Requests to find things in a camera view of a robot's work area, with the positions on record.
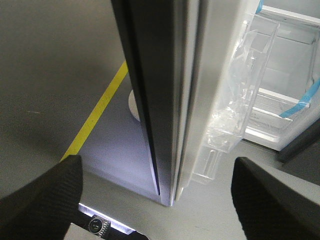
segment blue trim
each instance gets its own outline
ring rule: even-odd
[[[264,5],[264,0],[260,0],[258,8],[255,11],[255,14],[258,14],[261,12],[263,5]]]
[[[306,105],[310,102],[312,97],[316,94],[320,87],[320,78],[309,88],[309,90],[302,96],[300,101],[289,110],[281,113],[279,116],[282,118],[290,117],[291,115],[299,112],[300,110],[304,109]]]

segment door shelf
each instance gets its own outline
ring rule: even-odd
[[[279,26],[261,16],[252,18],[251,22],[245,20],[242,24],[243,35],[234,48],[204,136],[206,146],[225,153],[229,153],[244,137]]]
[[[192,180],[201,184],[208,184],[214,180],[222,154],[221,151],[202,145],[198,152]]]

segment refrigerator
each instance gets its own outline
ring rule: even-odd
[[[240,141],[279,151],[282,162],[316,141],[320,1],[112,7],[162,205],[191,180],[214,181]]]

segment concrete floor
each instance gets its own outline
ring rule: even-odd
[[[0,197],[56,164],[125,60],[109,0],[1,1]],[[157,196],[127,76],[82,147],[85,169]]]

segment yellow stripe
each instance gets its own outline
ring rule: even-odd
[[[123,81],[127,73],[128,73],[128,67],[127,67],[126,61],[124,61],[121,67],[119,68],[118,72],[110,82],[109,86],[106,88],[105,92],[103,93],[103,95],[101,96],[97,104],[95,105],[89,117],[81,127],[80,131],[75,136],[71,145],[69,146],[69,148],[67,149],[63,157],[61,158],[60,162],[69,155],[78,154],[81,147],[84,145],[85,141],[90,135],[91,131],[94,129],[95,125],[97,124],[102,113],[106,109],[107,105],[110,103],[112,97],[115,95],[118,87],[120,86],[121,82]]]

